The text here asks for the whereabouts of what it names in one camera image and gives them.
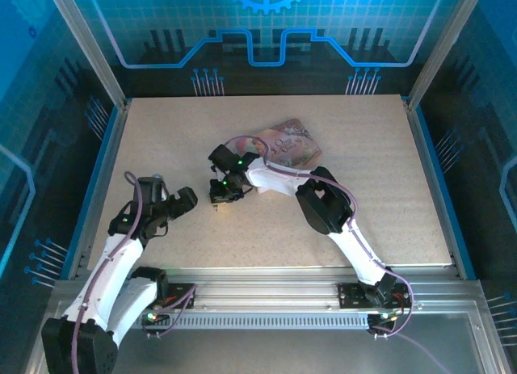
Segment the cable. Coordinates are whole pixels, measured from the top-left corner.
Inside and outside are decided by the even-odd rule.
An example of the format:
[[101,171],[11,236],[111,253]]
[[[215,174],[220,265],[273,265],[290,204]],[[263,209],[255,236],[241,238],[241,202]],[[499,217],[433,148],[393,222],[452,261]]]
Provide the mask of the cable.
[[156,313],[164,313],[166,311],[169,311],[169,310],[177,307],[178,305],[180,305],[183,302],[183,307],[181,308],[179,315],[175,318],[175,320],[172,322],[172,324],[165,331],[163,331],[161,333],[157,332],[156,334],[151,334],[150,332],[147,331],[147,329],[145,328],[145,325],[142,325],[142,331],[145,332],[145,334],[147,335],[148,338],[151,338],[151,337],[160,338],[162,336],[169,334],[174,329],[174,327],[178,323],[179,319],[183,315],[183,312],[185,312],[185,309],[187,309],[188,302],[191,300],[192,296],[194,296],[194,291],[196,288],[197,288],[197,284],[193,284],[191,286],[191,288],[183,296],[181,296],[175,303],[168,305],[166,307],[163,307],[161,309],[158,309],[156,311]]
[[270,166],[267,163],[268,162],[268,158],[269,158],[269,151],[270,151],[269,145],[260,137],[250,136],[250,135],[237,136],[237,137],[230,138],[228,141],[225,142],[225,145],[228,145],[233,140],[237,140],[237,139],[241,139],[241,138],[251,138],[253,140],[256,140],[256,141],[260,142],[262,145],[264,145],[264,155],[263,155],[264,166],[266,166],[266,168],[268,168],[269,170],[272,170],[272,171],[277,172],[279,174],[286,174],[287,176],[292,176],[292,177],[295,177],[295,178],[307,178],[307,179],[316,180],[318,182],[327,183],[327,184],[329,184],[329,185],[331,185],[333,187],[338,188],[340,191],[342,191],[348,197],[348,199],[351,201],[351,203],[354,206],[354,208],[353,208],[353,211],[352,211],[352,214],[351,214],[350,218],[348,219],[347,225],[348,225],[348,229],[350,230],[350,232],[354,236],[355,240],[359,243],[359,245],[361,246],[363,251],[366,253],[366,255],[380,269],[382,269],[385,273],[391,275],[392,277],[395,277],[396,279],[399,279],[405,285],[407,285],[407,289],[408,289],[408,291],[410,293],[411,306],[409,308],[409,312],[407,313],[407,318],[404,320],[404,322],[402,323],[402,325],[400,327],[398,327],[395,331],[390,332],[389,334],[386,334],[385,337],[387,338],[387,337],[390,337],[390,336],[398,334],[406,326],[406,324],[408,323],[408,321],[411,318],[411,315],[413,314],[413,304],[414,304],[413,289],[412,289],[412,287],[411,287],[411,285],[410,285],[410,283],[408,282],[407,279],[404,279],[402,276],[398,275],[397,273],[393,273],[392,271],[389,271],[379,261],[374,259],[372,254],[368,251],[366,246],[363,244],[363,242],[360,240],[359,236],[355,232],[355,229],[353,228],[353,224],[354,224],[354,220],[355,220],[355,215],[357,214],[358,209],[359,209],[359,204],[357,202],[357,199],[344,186],[342,186],[341,184],[339,184],[339,183],[337,183],[337,182],[335,182],[333,180],[330,180],[330,179],[327,179],[327,178],[323,178],[322,176],[317,176],[315,174],[304,174],[304,173],[299,173],[299,172],[289,172],[287,170],[281,170],[281,169],[275,168],[274,166]]
[[342,191],[348,197],[348,199],[350,199],[351,203],[354,206],[354,209],[352,211],[352,215],[350,217],[350,221],[352,221],[355,218],[355,214],[357,213],[357,208],[358,208],[357,199],[344,186],[342,186],[341,184],[339,184],[339,183],[337,183],[337,182],[335,182],[333,180],[330,180],[330,179],[327,179],[327,178],[323,178],[322,176],[317,176],[315,174],[303,174],[303,173],[300,173],[300,172],[293,173],[293,172],[289,172],[289,171],[286,171],[286,170],[281,170],[279,168],[275,168],[274,166],[270,166],[267,163],[268,158],[269,158],[269,151],[270,151],[269,145],[260,137],[249,136],[249,135],[237,136],[237,137],[230,138],[228,141],[225,142],[225,145],[228,145],[233,140],[237,140],[237,139],[240,139],[240,138],[251,138],[253,140],[257,140],[262,145],[264,145],[263,160],[264,160],[264,166],[266,166],[266,168],[268,168],[268,169],[270,169],[270,170],[272,170],[274,172],[277,172],[279,174],[286,174],[287,176],[292,176],[294,178],[313,179],[313,180],[316,180],[318,182],[324,182],[324,183],[327,183],[327,184],[329,184],[329,185],[331,185],[333,187],[338,188],[340,191]]
[[125,235],[124,238],[122,238],[122,241],[119,242],[119,244],[111,251],[111,253],[103,260],[103,262],[100,264],[99,269],[94,273],[93,277],[91,278],[90,283],[88,284],[88,288],[86,289],[86,292],[84,294],[84,297],[82,299],[81,308],[79,309],[78,318],[75,321],[74,325],[74,333],[72,334],[72,372],[74,374],[80,374],[79,373],[79,366],[78,366],[78,336],[79,336],[79,327],[82,322],[82,318],[84,316],[84,313],[86,312],[88,308],[88,301],[90,300],[91,293],[95,287],[95,284],[97,283],[97,280],[99,279],[100,275],[103,273],[104,268],[106,265],[113,259],[113,257],[119,252],[120,249],[124,247],[124,245],[128,242],[128,240],[131,238],[135,230],[137,229],[138,222],[140,221],[141,215],[142,215],[142,190],[140,187],[140,184],[138,183],[137,177],[129,172],[124,172],[124,178],[128,181],[129,184],[133,185],[137,189],[137,199],[138,199],[138,208],[137,208],[137,216],[135,217],[135,221],[133,222],[131,229],[129,229],[128,233]]
[[[374,328],[377,328],[378,330],[382,330],[385,332],[389,332],[389,330],[385,327],[380,326],[373,326]],[[434,355],[432,352],[427,350],[422,344],[414,340],[413,338],[410,338],[409,336],[406,336],[404,334],[397,334],[399,338],[403,338],[407,342],[411,343],[413,346],[419,348],[422,352],[424,352],[434,363],[436,366],[438,366],[444,373],[446,374],[452,374]]]
[[394,293],[393,296],[398,299],[398,302],[401,303],[401,315],[404,314],[404,296],[400,293]]

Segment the enclosure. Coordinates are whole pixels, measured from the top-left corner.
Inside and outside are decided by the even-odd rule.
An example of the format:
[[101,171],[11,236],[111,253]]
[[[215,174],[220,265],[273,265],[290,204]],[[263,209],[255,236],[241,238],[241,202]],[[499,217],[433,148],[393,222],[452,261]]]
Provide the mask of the enclosure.
[[[516,3],[0,0],[0,371],[48,372],[40,327],[91,275],[126,170],[197,194],[135,266],[198,288],[164,340],[137,319],[114,372],[514,371]],[[210,153],[291,119],[411,283],[403,338],[342,308],[353,263],[295,198],[213,208]]]

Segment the metal extrusion frame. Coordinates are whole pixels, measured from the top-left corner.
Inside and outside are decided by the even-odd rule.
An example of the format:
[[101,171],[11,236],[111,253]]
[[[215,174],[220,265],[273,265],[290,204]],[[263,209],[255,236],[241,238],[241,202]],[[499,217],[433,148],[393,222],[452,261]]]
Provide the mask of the metal extrusion frame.
[[451,14],[445,28],[442,30],[431,55],[427,58],[413,88],[410,92],[409,108],[415,110],[420,104],[427,89],[431,85],[436,73],[447,57],[454,43],[457,41],[461,30],[467,23],[470,14],[479,0],[460,0]]
[[458,273],[462,279],[476,279],[436,152],[432,149],[431,135],[427,130],[426,121],[420,107],[414,110],[406,108],[406,114],[442,226],[443,236],[451,252],[454,264],[458,268]]
[[123,111],[126,105],[124,92],[116,80],[110,65],[107,63],[97,41],[94,38],[86,20],[82,16],[78,5],[74,0],[53,0],[61,16],[66,21],[70,31],[90,62],[97,77],[101,81],[111,101],[119,111]]
[[[415,294],[415,316],[466,314],[477,353],[486,373],[511,373],[490,316],[479,281],[456,278],[454,267],[399,267]],[[214,318],[226,319],[218,329],[358,329],[365,328],[365,310],[343,310],[338,304],[337,283],[355,282],[347,267],[311,268],[202,268],[178,269],[170,282],[194,282],[195,305],[187,311],[184,329],[213,329]],[[59,317],[78,294],[83,281],[58,281],[48,303],[42,325],[48,317]],[[280,319],[280,324],[264,322],[250,327],[249,317]],[[335,319],[358,318],[355,325],[340,325]],[[307,318],[306,326],[282,319]],[[26,374],[47,373],[44,350],[38,335],[28,360]]]
[[79,213],[72,240],[63,270],[62,279],[74,279],[89,275],[86,269],[91,244],[95,240],[97,227],[103,211],[104,199],[110,184],[111,173],[115,166],[116,155],[119,152],[122,133],[128,118],[128,109],[131,101],[123,111],[116,111],[110,117],[103,142],[100,147],[97,161],[86,190],[85,199]]

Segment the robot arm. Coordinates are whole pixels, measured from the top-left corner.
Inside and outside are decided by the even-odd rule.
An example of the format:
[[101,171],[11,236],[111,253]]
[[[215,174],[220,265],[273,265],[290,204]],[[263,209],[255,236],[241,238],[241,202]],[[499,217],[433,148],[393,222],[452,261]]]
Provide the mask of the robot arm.
[[90,289],[88,306],[82,315],[78,335],[79,372],[109,373],[113,369],[120,342],[131,324],[147,307],[167,297],[168,283],[163,270],[139,267],[131,275],[128,286],[119,295],[128,273],[140,258],[159,228],[168,230],[172,221],[197,205],[194,191],[185,187],[179,199],[169,196],[163,180],[139,178],[142,190],[142,214],[137,229],[112,258],[92,285],[93,276],[109,254],[120,244],[137,216],[137,194],[110,224],[103,254],[90,278],[60,319],[48,319],[41,331],[50,374],[72,372],[71,341],[80,308]]
[[210,181],[213,204],[241,199],[244,186],[295,196],[309,225],[332,239],[351,262],[366,298],[376,307],[391,300],[396,278],[386,273],[384,264],[360,232],[350,199],[337,187],[311,179],[314,175],[335,182],[326,168],[307,171],[273,163],[266,166],[256,153],[240,157],[224,145],[219,145],[208,159],[217,174],[217,179]]

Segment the black joint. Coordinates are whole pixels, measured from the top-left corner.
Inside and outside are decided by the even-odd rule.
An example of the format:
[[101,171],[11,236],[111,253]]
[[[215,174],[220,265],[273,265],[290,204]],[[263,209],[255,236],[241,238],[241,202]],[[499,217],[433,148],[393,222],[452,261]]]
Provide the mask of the black joint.
[[364,295],[373,305],[385,307],[392,300],[396,282],[395,277],[385,273],[375,286],[363,284]]
[[[319,166],[311,174],[336,181],[324,167]],[[298,187],[296,198],[309,225],[319,233],[341,233],[343,225],[352,215],[351,201],[337,187],[309,179]]]
[[221,144],[210,153],[208,160],[213,162],[220,171],[226,172],[235,168],[241,157]]
[[138,267],[131,274],[132,279],[135,279],[137,277],[150,279],[151,281],[156,282],[158,289],[157,299],[165,300],[167,298],[169,281],[167,279],[166,271],[164,271],[163,269],[158,269],[156,267]]
[[368,315],[368,326],[367,332],[371,335],[384,335],[389,334],[395,326],[395,321],[386,320],[381,315],[369,314]]
[[[41,339],[50,374],[72,374],[71,342],[75,322],[49,318],[41,329]],[[118,347],[105,332],[89,319],[81,324],[78,335],[78,368],[80,373],[109,374],[115,367]]]

